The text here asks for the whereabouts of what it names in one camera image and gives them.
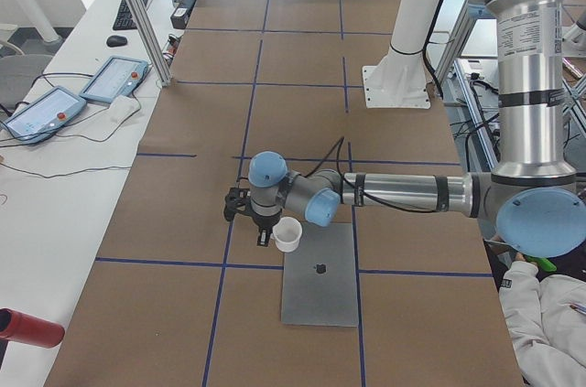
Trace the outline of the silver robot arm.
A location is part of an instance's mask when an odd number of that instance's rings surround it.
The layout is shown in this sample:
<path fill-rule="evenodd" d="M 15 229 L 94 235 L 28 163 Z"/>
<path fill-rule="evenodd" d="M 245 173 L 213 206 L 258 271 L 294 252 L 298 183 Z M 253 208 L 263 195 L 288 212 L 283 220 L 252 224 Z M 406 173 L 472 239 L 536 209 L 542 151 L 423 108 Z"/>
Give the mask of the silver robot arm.
<path fill-rule="evenodd" d="M 290 170 L 265 151 L 249 165 L 244 212 L 257 242 L 276 238 L 283 210 L 325 227 L 342 204 L 409 213 L 454 211 L 490 221 L 513 249 L 556 257 L 585 239 L 577 173 L 564 158 L 563 0 L 473 0 L 497 25 L 500 159 L 488 173 L 459 177 Z"/>

